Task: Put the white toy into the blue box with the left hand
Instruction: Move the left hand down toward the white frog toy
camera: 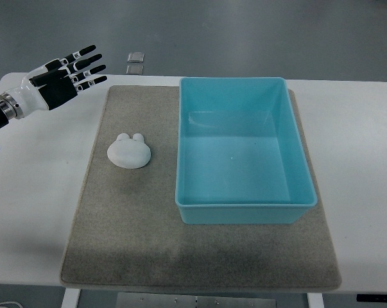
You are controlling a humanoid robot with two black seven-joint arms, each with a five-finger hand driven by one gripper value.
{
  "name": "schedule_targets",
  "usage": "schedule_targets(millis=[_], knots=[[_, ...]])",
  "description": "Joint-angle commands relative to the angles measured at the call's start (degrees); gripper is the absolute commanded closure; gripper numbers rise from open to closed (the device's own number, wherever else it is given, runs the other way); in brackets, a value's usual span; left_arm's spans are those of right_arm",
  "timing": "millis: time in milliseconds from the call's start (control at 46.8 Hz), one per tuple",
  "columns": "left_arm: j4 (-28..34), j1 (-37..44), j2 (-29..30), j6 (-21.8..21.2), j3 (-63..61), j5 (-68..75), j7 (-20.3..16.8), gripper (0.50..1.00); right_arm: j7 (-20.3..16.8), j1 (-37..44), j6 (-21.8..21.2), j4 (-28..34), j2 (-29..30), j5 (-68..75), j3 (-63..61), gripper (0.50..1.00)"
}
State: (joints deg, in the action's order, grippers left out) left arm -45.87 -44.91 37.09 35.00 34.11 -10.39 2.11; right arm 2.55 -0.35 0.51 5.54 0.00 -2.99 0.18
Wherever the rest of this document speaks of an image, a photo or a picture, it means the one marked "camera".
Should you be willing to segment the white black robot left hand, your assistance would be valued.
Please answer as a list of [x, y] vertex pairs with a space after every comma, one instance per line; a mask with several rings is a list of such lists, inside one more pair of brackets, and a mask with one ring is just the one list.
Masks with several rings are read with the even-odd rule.
[[37, 110], [56, 109], [79, 93], [107, 81], [106, 76], [98, 74], [105, 65], [91, 67], [102, 55], [85, 58], [95, 49], [91, 45], [32, 70], [19, 86], [0, 95], [0, 111], [7, 120], [22, 119]]

